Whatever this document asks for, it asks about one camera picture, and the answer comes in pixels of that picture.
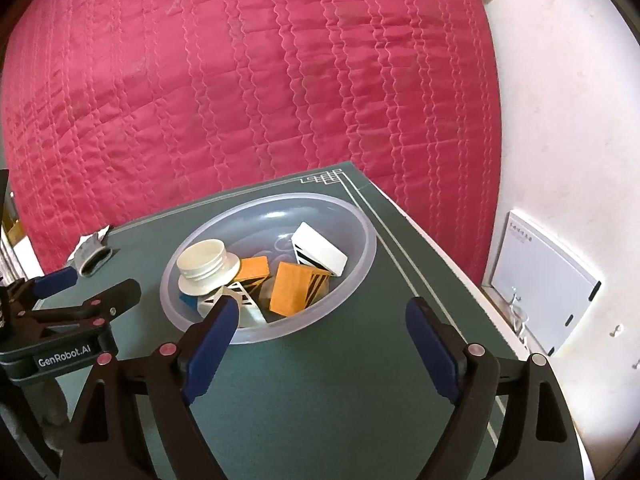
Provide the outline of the green table mat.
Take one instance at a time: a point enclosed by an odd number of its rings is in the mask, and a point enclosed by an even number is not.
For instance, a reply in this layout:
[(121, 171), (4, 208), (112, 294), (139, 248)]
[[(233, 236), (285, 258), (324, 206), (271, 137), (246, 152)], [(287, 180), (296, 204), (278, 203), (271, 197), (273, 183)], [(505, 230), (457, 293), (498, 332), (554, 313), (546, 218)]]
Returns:
[(467, 341), (495, 356), (512, 349), (472, 283), (438, 253), (354, 166), (218, 193), (121, 226), (114, 257), (48, 300), (80, 304), (134, 278), (137, 306), (112, 326), (122, 358), (146, 356), (180, 332), (160, 305), (160, 278), (180, 243), (205, 221), (255, 198), (287, 192), (335, 196), (371, 220), (376, 255), (362, 285), (322, 320), (273, 341), (231, 347), (192, 412), (232, 479), (413, 479), (451, 413), (424, 370), (405, 307), (425, 298)]

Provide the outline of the white striped rectangular block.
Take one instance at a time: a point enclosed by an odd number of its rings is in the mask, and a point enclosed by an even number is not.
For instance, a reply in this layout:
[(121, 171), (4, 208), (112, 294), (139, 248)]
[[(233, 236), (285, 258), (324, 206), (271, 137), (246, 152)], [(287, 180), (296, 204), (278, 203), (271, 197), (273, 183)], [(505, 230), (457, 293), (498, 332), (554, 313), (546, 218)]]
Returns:
[(306, 222), (302, 222), (291, 236), (294, 256), (298, 264), (312, 266), (340, 278), (348, 257)]

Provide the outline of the clear plastic bowl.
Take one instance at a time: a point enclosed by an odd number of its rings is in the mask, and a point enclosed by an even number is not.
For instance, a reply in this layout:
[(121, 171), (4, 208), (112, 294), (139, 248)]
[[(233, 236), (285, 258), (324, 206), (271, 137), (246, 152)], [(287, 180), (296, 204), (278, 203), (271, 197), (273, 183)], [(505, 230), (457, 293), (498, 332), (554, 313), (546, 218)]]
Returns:
[(211, 216), (186, 237), (168, 260), (160, 280), (160, 304), (175, 328), (184, 332), (201, 315), (180, 297), (177, 259), (189, 246), (218, 238), (240, 258), (265, 256), (272, 272), (295, 261), (291, 236), (309, 224), (347, 257), (346, 268), (332, 278), (329, 292), (305, 311), (262, 326), (240, 327), (232, 344), (258, 344), (288, 336), (329, 315), (352, 296), (367, 277), (376, 254), (375, 228), (354, 204), (319, 193), (284, 193), (250, 200)]

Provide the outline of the white wall panel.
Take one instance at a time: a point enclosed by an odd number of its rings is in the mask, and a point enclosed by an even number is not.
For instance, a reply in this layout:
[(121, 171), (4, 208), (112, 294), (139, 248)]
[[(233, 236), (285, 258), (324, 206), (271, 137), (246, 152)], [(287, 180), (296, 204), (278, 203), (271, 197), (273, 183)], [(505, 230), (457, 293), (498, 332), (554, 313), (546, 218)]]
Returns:
[(490, 286), (551, 356), (584, 316), (601, 281), (521, 214), (510, 211)]

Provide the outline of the white plastic cap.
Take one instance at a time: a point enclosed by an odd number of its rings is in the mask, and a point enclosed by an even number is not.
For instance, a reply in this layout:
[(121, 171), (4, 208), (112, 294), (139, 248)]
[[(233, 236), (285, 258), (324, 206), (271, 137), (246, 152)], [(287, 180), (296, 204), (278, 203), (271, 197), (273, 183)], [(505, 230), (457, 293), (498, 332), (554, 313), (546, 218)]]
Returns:
[(239, 273), (241, 260), (228, 252), (222, 240), (201, 240), (186, 248), (176, 260), (178, 289), (186, 296), (205, 296), (229, 284)]

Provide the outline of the white blue block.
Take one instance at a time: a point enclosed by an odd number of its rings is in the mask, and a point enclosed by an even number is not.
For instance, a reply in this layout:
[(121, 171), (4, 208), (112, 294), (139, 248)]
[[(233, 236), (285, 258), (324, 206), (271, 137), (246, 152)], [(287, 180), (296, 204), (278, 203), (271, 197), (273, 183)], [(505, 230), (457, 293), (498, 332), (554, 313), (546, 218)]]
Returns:
[(189, 295), (185, 295), (183, 292), (180, 292), (179, 298), (190, 309), (196, 310), (198, 308), (198, 297), (197, 296), (189, 296)]

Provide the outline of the orange tiger striped block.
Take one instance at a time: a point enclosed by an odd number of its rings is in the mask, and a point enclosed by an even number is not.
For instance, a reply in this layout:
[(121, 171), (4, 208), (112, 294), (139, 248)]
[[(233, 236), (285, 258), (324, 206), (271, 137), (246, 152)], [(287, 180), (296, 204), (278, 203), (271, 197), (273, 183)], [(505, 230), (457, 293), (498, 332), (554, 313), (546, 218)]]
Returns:
[(286, 318), (302, 312), (328, 291), (330, 277), (330, 272), (312, 266), (280, 262), (269, 310)]

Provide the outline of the pink quilted bedspread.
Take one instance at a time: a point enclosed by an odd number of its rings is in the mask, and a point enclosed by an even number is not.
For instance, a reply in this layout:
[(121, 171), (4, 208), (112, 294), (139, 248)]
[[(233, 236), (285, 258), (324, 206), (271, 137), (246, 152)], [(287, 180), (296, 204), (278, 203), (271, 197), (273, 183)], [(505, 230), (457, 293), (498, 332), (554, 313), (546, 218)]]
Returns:
[(43, 270), (85, 234), (351, 162), (473, 281), (500, 103), (482, 0), (32, 0), (1, 137)]

